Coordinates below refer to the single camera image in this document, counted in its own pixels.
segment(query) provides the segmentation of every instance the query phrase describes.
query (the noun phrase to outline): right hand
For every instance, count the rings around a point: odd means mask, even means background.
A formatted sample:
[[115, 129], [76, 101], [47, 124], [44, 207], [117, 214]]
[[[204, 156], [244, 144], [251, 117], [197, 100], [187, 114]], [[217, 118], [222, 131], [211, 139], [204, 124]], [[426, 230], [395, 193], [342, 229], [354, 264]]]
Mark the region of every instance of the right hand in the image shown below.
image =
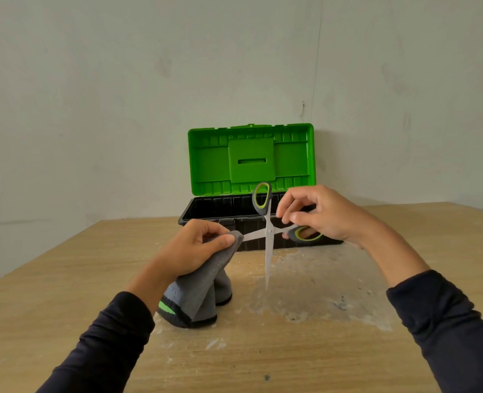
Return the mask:
[[[306, 205], [316, 205], [307, 213], [300, 211]], [[307, 237], [318, 231], [324, 236], [343, 240], [363, 247], [369, 231], [380, 221], [360, 206], [350, 202], [335, 190], [326, 186], [298, 186], [287, 190], [277, 206], [276, 216], [287, 224], [310, 226], [302, 235]]]

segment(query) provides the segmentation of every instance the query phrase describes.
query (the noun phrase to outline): black long-sleeve shirt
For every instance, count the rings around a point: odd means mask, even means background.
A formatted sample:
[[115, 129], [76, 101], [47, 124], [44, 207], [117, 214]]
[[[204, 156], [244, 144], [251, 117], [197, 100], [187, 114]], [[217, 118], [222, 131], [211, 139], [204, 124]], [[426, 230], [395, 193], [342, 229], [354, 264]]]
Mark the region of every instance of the black long-sleeve shirt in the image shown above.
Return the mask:
[[[483, 393], [483, 320], [452, 283], [430, 270], [387, 291], [444, 393]], [[145, 304], [120, 292], [38, 393], [122, 392], [154, 329]]]

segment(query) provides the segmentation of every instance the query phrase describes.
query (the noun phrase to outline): gray cloth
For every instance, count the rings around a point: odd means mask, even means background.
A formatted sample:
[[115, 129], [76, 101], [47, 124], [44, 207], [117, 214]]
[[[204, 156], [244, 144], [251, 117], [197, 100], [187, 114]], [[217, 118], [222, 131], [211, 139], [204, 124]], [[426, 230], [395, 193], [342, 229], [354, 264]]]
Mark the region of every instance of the gray cloth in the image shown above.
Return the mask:
[[172, 325], [199, 328], [216, 322], [216, 306], [227, 304], [232, 298], [230, 278], [225, 266], [238, 250], [243, 234], [231, 231], [236, 241], [216, 252], [197, 270], [180, 276], [165, 291], [158, 313]]

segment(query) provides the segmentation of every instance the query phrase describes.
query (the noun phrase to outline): open toolbox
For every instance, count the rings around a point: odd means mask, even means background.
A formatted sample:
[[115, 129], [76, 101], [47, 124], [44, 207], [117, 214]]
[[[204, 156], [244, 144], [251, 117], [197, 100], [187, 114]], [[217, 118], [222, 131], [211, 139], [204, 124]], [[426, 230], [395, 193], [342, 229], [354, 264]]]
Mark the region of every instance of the open toolbox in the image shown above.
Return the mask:
[[[312, 124], [254, 125], [230, 128], [201, 128], [188, 132], [191, 187], [194, 197], [179, 218], [218, 222], [242, 234], [265, 227], [265, 218], [252, 205], [252, 192], [260, 182], [272, 185], [271, 221], [278, 202], [293, 186], [315, 185], [314, 129]], [[264, 202], [266, 194], [257, 195]], [[274, 236], [274, 248], [341, 244], [324, 237], [312, 244], [298, 244]], [[241, 244], [238, 251], [265, 249], [265, 239]]]

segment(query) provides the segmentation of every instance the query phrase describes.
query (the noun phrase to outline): wooden table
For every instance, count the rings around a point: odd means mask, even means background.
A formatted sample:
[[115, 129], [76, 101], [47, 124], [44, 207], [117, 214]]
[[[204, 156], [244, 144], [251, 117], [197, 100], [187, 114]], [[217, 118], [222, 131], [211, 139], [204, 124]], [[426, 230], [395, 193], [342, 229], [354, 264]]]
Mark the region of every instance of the wooden table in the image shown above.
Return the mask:
[[[450, 203], [370, 207], [483, 313], [483, 211]], [[175, 218], [101, 221], [0, 279], [0, 392], [33, 392]], [[263, 251], [227, 268], [232, 302], [201, 330], [157, 326], [127, 392], [437, 392], [366, 254], [280, 250], [269, 290]]]

